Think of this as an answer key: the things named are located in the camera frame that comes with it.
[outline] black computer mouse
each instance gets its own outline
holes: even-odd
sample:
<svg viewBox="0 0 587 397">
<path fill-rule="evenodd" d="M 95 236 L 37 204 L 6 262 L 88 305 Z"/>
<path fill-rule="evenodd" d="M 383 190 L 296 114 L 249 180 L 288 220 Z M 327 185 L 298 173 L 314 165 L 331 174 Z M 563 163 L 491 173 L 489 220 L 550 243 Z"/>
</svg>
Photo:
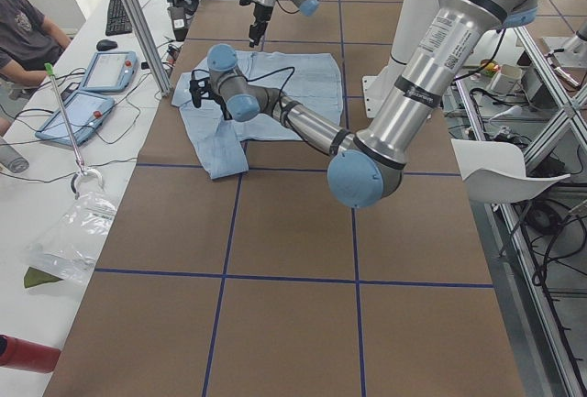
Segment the black computer mouse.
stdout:
<svg viewBox="0 0 587 397">
<path fill-rule="evenodd" d="M 111 39 L 100 39 L 95 45 L 95 49 L 98 51 L 107 51 L 118 47 L 118 43 Z"/>
</svg>

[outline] gray bottle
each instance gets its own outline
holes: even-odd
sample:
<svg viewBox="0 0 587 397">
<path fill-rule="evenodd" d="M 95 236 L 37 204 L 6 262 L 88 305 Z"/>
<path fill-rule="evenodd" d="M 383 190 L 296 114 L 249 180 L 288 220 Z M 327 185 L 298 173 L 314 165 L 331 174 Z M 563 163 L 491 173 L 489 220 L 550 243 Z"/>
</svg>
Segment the gray bottle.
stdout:
<svg viewBox="0 0 587 397">
<path fill-rule="evenodd" d="M 10 172 L 18 174 L 28 169 L 27 160 L 6 143 L 0 136 L 0 163 L 8 168 Z"/>
</svg>

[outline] green handle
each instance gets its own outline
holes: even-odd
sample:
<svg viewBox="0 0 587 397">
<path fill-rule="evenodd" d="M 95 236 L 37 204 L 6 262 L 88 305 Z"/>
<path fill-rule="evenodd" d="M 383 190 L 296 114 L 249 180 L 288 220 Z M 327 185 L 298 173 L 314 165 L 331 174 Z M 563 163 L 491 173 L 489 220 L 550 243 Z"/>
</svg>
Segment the green handle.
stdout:
<svg viewBox="0 0 587 397">
<path fill-rule="evenodd" d="M 48 63 L 48 62 L 45 62 L 45 71 L 47 72 L 47 74 L 49 76 L 55 76 L 53 74 L 53 66 L 50 63 Z"/>
</svg>

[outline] brown table surface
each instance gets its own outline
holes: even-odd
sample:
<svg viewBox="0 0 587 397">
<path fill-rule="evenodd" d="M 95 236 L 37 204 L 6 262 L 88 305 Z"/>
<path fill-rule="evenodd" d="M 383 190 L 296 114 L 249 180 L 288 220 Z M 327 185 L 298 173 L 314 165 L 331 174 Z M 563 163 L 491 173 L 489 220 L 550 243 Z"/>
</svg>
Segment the brown table surface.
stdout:
<svg viewBox="0 0 587 397">
<path fill-rule="evenodd" d="M 341 124 L 364 127 L 361 77 L 387 62 L 401 5 L 276 9 L 259 50 L 332 53 Z M 218 42 L 248 50 L 251 19 L 203 0 L 173 80 Z M 301 142 L 246 142 L 250 171 L 211 182 L 169 102 L 46 397 L 524 395 L 439 111 L 397 193 L 355 211 Z"/>
</svg>

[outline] black keyboard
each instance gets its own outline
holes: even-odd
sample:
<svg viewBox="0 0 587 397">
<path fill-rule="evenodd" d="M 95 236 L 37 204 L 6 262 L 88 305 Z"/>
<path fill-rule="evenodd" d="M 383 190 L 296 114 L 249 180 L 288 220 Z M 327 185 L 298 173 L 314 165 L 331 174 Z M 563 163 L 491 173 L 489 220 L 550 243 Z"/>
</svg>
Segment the black keyboard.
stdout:
<svg viewBox="0 0 587 397">
<path fill-rule="evenodd" d="M 110 0 L 106 19 L 106 35 L 108 37 L 132 32 L 132 25 L 125 7 L 122 5 L 122 0 Z"/>
</svg>

